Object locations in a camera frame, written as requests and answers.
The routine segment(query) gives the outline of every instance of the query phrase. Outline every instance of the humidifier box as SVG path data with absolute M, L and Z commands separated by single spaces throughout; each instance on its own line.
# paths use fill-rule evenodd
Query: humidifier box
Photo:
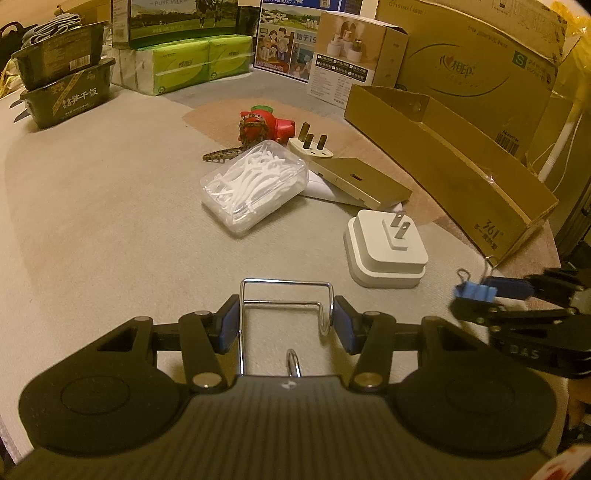
M 355 83 L 393 87 L 407 41 L 400 27 L 342 12 L 323 12 L 308 94 L 345 108 Z

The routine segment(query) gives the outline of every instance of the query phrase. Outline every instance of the food container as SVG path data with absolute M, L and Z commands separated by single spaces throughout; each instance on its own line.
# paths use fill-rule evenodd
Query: food container
M 74 28 L 12 54 L 27 90 L 35 90 L 92 67 L 100 61 L 105 27 L 100 22 Z
M 25 90 L 21 100 L 39 128 L 51 127 L 106 102 L 114 64 L 115 59 L 101 60 L 37 90 Z

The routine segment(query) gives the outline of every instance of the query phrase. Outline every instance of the barcode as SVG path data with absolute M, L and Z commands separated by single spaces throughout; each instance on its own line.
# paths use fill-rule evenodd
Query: barcode
M 85 67 L 86 65 L 90 65 L 90 55 L 87 55 L 86 57 L 80 57 L 76 60 L 72 60 L 70 62 L 70 71 L 74 69 L 79 69 L 80 67 Z
M 511 155 L 515 155 L 517 149 L 519 148 L 519 144 L 514 142 L 509 137 L 503 135 L 502 133 L 496 136 L 496 143 L 498 143 L 503 149 L 507 150 Z

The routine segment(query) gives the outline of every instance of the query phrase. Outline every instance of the metal screw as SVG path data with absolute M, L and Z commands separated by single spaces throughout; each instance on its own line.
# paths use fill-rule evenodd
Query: metal screw
M 201 388 L 213 388 L 220 384 L 222 377 L 213 372 L 204 372 L 193 377 L 193 383 Z
M 355 375 L 353 381 L 362 388 L 379 387 L 384 379 L 376 372 L 362 372 Z

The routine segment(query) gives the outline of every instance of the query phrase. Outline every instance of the white power adapter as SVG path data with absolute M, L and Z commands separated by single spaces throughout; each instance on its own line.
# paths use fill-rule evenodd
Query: white power adapter
M 309 130 L 310 124 L 304 123 L 300 134 L 287 141 L 287 148 L 306 162 L 314 161 L 315 158 L 332 158 L 333 153 L 324 147 L 326 135 L 321 135 L 318 142 L 314 142 L 314 135 L 309 134 Z
M 351 277 L 369 288 L 413 288 L 429 260 L 405 212 L 360 210 L 345 230 L 345 250 Z

